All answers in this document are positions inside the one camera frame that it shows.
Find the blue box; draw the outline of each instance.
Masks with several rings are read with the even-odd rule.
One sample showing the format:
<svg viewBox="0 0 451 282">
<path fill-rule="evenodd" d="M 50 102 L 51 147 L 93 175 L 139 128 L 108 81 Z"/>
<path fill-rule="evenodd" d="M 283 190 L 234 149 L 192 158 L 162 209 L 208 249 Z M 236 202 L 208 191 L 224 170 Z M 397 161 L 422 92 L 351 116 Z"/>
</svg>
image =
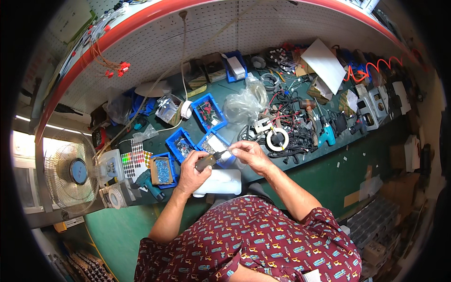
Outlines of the blue box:
<svg viewBox="0 0 451 282">
<path fill-rule="evenodd" d="M 200 142 L 197 144 L 197 148 L 199 150 L 205 151 L 204 148 L 202 148 L 202 143 L 207 139 L 207 136 L 212 133 L 213 135 L 215 135 L 219 140 L 221 140 L 222 142 L 224 142 L 224 144 L 227 145 L 227 147 L 230 147 L 230 143 L 227 142 L 222 136 L 220 136 L 216 131 L 214 131 L 213 129 L 207 131 L 207 134 L 204 135 L 204 137 L 202 137 L 202 139 L 200 140 Z M 228 168 L 234 161 L 235 161 L 236 157 L 234 155 L 232 155 L 225 163 L 219 163 L 217 162 L 217 164 L 226 169 Z"/>
<path fill-rule="evenodd" d="M 175 168 L 174 168 L 174 164 L 173 164 L 174 159 L 172 158 L 172 156 L 170 155 L 170 153 L 169 153 L 169 152 L 166 152 L 166 153 L 158 154 L 158 155 L 152 156 L 151 159 L 153 159 L 153 158 L 155 158 L 155 157 L 166 157 L 166 158 L 169 159 L 170 172 L 171 172 L 171 174 L 172 174 L 172 179 L 174 180 L 174 183 L 171 183 L 171 184 L 164 184 L 164 185 L 158 185 L 158 187 L 159 187 L 160 189 L 166 189 L 166 188 L 176 187 L 176 186 L 177 186 L 177 179 L 176 179 L 176 178 L 178 177 L 178 175 L 175 174 Z"/>
<path fill-rule="evenodd" d="M 244 77 L 242 79 L 246 79 L 246 77 L 248 76 L 248 68 L 246 67 L 246 63 L 244 62 L 243 56 L 241 55 L 240 51 L 228 52 L 228 53 L 224 53 L 224 55 L 226 55 L 227 58 L 236 57 L 238 59 L 239 63 L 244 68 Z M 238 80 L 235 79 L 235 76 L 233 76 L 233 73 L 231 71 L 229 71 L 229 65 L 227 64 L 226 59 L 222 58 L 222 63 L 224 64 L 225 72 L 227 73 L 227 81 L 229 83 L 238 81 L 238 80 L 242 80 L 242 79 L 238 79 Z"/>
<path fill-rule="evenodd" d="M 202 115 L 199 113 L 197 107 L 201 104 L 203 104 L 204 102 L 209 101 L 210 104 L 212 105 L 212 109 L 216 111 L 216 113 L 218 114 L 218 118 L 222 119 L 222 122 L 220 122 L 219 124 L 208 128 L 207 127 L 207 123 L 204 121 Z M 218 104 L 216 104 L 215 99 L 213 98 L 213 96 L 210 93 L 207 93 L 206 95 L 204 95 L 203 97 L 195 100 L 193 103 L 191 103 L 191 106 L 193 107 L 193 111 L 196 113 L 196 115 L 198 116 L 198 119 L 200 120 L 200 123 L 202 124 L 202 126 L 204 127 L 205 131 L 209 131 L 210 129 L 213 130 L 218 130 L 224 126 L 227 125 L 227 120 L 224 117 L 224 115 L 222 114 L 222 111 L 220 110 Z"/>
<path fill-rule="evenodd" d="M 180 163 L 183 163 L 183 161 L 185 160 L 185 157 L 181 154 L 181 152 L 177 149 L 176 145 L 174 144 L 174 141 L 177 140 L 180 136 L 183 136 L 196 151 L 198 151 L 198 148 L 196 147 L 196 145 L 194 145 L 194 143 L 189 138 L 189 133 L 186 132 L 186 130 L 184 130 L 181 127 L 179 129 L 177 129 L 171 136 L 169 136 L 169 138 L 166 139 L 166 144 L 168 144 L 169 149 L 175 155 L 177 160 Z"/>
</svg>

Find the green workbench surface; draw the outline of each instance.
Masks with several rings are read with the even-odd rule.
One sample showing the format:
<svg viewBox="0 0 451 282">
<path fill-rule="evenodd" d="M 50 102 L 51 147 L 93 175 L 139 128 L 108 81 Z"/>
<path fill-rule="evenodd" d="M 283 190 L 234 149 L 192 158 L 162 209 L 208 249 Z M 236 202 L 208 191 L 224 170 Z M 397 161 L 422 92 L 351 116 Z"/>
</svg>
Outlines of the green workbench surface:
<svg viewBox="0 0 451 282">
<path fill-rule="evenodd" d="M 259 77 L 258 73 L 256 71 L 253 71 L 254 76 Z M 345 88 L 342 91 L 347 90 L 348 88 L 350 88 L 352 85 L 350 82 L 346 82 L 345 83 Z M 298 88 L 298 95 L 302 98 L 305 99 L 312 99 L 307 93 L 307 88 L 309 87 L 309 83 L 304 83 L 302 85 L 302 87 Z M 233 83 L 227 83 L 227 80 L 223 79 L 221 81 L 218 81 L 216 83 L 212 83 L 211 85 L 208 85 L 207 90 L 205 92 L 202 92 L 201 94 L 198 94 L 196 96 L 193 96 L 191 98 L 189 98 L 190 101 L 195 101 L 197 99 L 199 99 L 200 97 L 202 97 L 203 95 L 207 94 L 207 93 L 211 93 L 212 96 L 215 98 L 217 104 L 219 105 L 219 107 L 222 109 L 223 105 L 224 105 L 224 101 L 226 99 L 226 96 L 232 93 L 237 93 L 240 89 L 245 88 L 245 80 L 240 80 L 237 82 L 233 82 Z M 338 104 L 339 104 L 339 99 L 340 99 L 340 94 L 342 93 L 342 91 L 339 91 L 339 94 L 335 95 L 332 100 L 330 102 L 328 102 L 326 105 L 321 106 L 321 109 L 323 111 L 323 114 L 326 114 L 326 110 L 333 110 L 335 112 L 338 112 Z M 183 95 L 184 93 L 180 92 L 180 91 L 175 91 L 175 94 L 180 96 Z M 319 111 L 318 108 L 316 108 L 314 110 L 314 112 L 316 114 L 318 114 L 319 116 Z M 156 130 L 160 130 L 160 129 L 164 129 L 164 128 L 170 128 L 171 126 L 165 122 L 163 122 L 160 118 L 155 116 L 155 110 L 152 112 L 152 114 L 147 118 L 149 120 L 149 122 L 154 126 L 154 128 Z M 348 120 L 348 127 L 354 125 L 355 122 L 355 118 L 353 119 L 349 119 Z M 202 137 L 205 135 L 205 131 L 204 128 L 202 127 L 201 123 L 198 120 L 198 117 L 196 116 L 196 114 L 193 112 L 193 115 L 191 116 L 190 119 L 188 120 L 183 120 L 182 123 L 180 124 L 180 126 L 182 126 L 188 133 L 189 136 L 191 138 L 191 140 L 197 144 L 198 142 L 200 142 L 200 140 L 202 139 Z M 319 120 L 317 120 L 317 126 L 318 128 L 321 128 L 321 123 L 319 122 Z M 225 140 L 227 140 L 230 143 L 234 143 L 236 142 L 236 138 L 237 138 L 237 134 L 239 132 L 239 130 L 243 127 L 243 125 L 233 125 L 233 124 L 227 124 L 225 127 L 219 129 L 217 132 L 219 135 L 221 135 Z M 159 133 L 158 136 L 153 137 L 149 140 L 145 140 L 143 142 L 143 148 L 146 151 L 150 151 L 153 154 L 160 154 L 160 153 L 165 153 L 165 152 L 171 152 L 169 147 L 166 144 L 166 139 L 174 133 L 174 131 L 176 131 L 176 129 L 171 129 L 171 130 L 166 130 L 166 131 L 162 131 Z M 126 136 L 124 136 L 121 140 L 124 139 L 130 139 L 132 138 L 132 134 L 135 133 L 136 131 L 130 132 L 129 134 L 127 134 Z M 351 133 L 348 130 L 345 130 L 337 139 L 336 139 L 336 144 L 333 146 L 329 146 L 328 144 L 324 144 L 322 145 L 318 150 L 316 150 L 313 153 L 307 153 L 305 155 L 305 158 L 303 160 L 303 156 L 302 154 L 298 155 L 298 159 L 299 159 L 299 164 L 295 164 L 293 162 L 293 158 L 290 157 L 288 164 L 285 164 L 283 162 L 283 160 L 285 158 L 277 158 L 277 159 L 271 159 L 279 168 L 281 168 L 283 171 L 293 168 L 295 166 L 300 166 L 303 165 L 311 160 L 314 160 L 316 158 L 319 158 L 321 156 L 324 156 L 330 152 L 333 152 L 343 146 L 346 146 L 348 144 L 350 144 L 351 142 L 354 142 L 355 140 L 358 140 L 359 138 L 361 138 L 363 135 L 360 132 L 357 132 L 354 135 L 351 135 Z M 130 146 L 130 142 L 123 142 L 122 144 L 119 145 L 119 149 L 120 149 L 120 153 L 124 154 L 124 153 L 128 153 L 131 152 L 131 146 Z M 175 165 L 175 170 L 176 170 L 176 174 L 179 175 L 180 174 L 180 164 L 178 163 L 178 161 L 176 160 L 176 158 L 174 157 L 173 153 L 171 152 L 173 158 L 174 158 L 174 165 Z M 230 166 L 229 168 L 238 168 L 236 166 L 236 163 L 234 163 L 232 166 Z M 262 178 L 261 176 L 257 175 L 249 166 L 245 166 L 245 168 L 241 169 L 241 173 L 242 173 L 242 182 L 244 184 L 251 182 L 251 181 L 255 181 L 258 180 L 260 178 Z M 168 201 L 171 194 L 172 194 L 172 188 L 168 188 L 168 189 L 164 189 L 163 192 L 166 194 L 164 201 Z M 141 198 L 137 198 L 137 200 L 133 203 L 133 205 L 143 205 L 143 204 L 151 204 L 151 203 L 156 203 L 155 198 L 152 196 L 152 194 L 150 192 L 144 192 L 141 191 Z"/>
</svg>

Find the electric fan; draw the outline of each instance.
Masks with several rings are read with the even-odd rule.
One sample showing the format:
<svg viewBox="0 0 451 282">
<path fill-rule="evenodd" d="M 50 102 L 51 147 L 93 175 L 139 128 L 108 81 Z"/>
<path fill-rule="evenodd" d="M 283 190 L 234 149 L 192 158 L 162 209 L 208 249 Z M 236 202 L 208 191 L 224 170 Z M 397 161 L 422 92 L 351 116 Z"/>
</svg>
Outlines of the electric fan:
<svg viewBox="0 0 451 282">
<path fill-rule="evenodd" d="M 44 175 L 57 204 L 69 213 L 82 213 L 96 200 L 99 168 L 91 141 L 76 130 L 61 130 L 47 144 Z"/>
</svg>

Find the tape roll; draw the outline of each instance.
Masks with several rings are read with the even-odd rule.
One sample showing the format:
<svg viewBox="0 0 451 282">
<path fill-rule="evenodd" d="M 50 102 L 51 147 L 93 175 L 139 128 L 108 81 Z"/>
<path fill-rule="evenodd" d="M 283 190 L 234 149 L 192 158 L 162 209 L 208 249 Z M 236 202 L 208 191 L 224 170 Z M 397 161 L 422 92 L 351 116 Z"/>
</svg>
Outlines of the tape roll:
<svg viewBox="0 0 451 282">
<path fill-rule="evenodd" d="M 191 101 L 183 102 L 182 108 L 180 109 L 180 115 L 185 119 L 189 119 L 193 114 L 193 107 L 191 107 L 191 103 Z"/>
<path fill-rule="evenodd" d="M 110 191 L 108 191 L 108 196 L 110 197 L 111 205 L 115 209 L 120 209 L 124 206 L 124 198 L 116 188 L 110 189 Z"/>
<path fill-rule="evenodd" d="M 268 144 L 268 147 L 271 150 L 276 151 L 276 152 L 280 152 L 282 150 L 285 150 L 286 146 L 288 145 L 288 140 L 289 140 L 288 139 L 288 133 L 283 128 L 280 128 L 280 127 L 275 127 L 274 131 L 282 133 L 283 137 L 285 138 L 285 141 L 283 142 L 282 147 L 274 146 L 272 144 L 272 142 L 271 142 L 271 136 L 273 135 L 273 133 L 272 133 L 272 130 L 270 130 L 268 132 L 268 134 L 266 134 L 266 143 Z"/>
</svg>

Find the hammer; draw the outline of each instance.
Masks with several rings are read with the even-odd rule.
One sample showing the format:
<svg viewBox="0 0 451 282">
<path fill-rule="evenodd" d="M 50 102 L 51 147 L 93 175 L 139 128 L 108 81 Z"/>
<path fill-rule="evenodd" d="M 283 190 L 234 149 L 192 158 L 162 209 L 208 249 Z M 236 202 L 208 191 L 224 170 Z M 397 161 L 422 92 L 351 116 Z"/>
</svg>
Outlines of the hammer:
<svg viewBox="0 0 451 282">
<path fill-rule="evenodd" d="M 299 100 L 299 108 L 306 110 L 309 119 L 312 121 L 313 129 L 315 130 L 315 134 L 313 135 L 313 144 L 318 146 L 318 136 L 316 135 L 316 122 L 313 119 L 313 109 L 316 107 L 316 103 L 313 100 L 305 99 Z"/>
</svg>

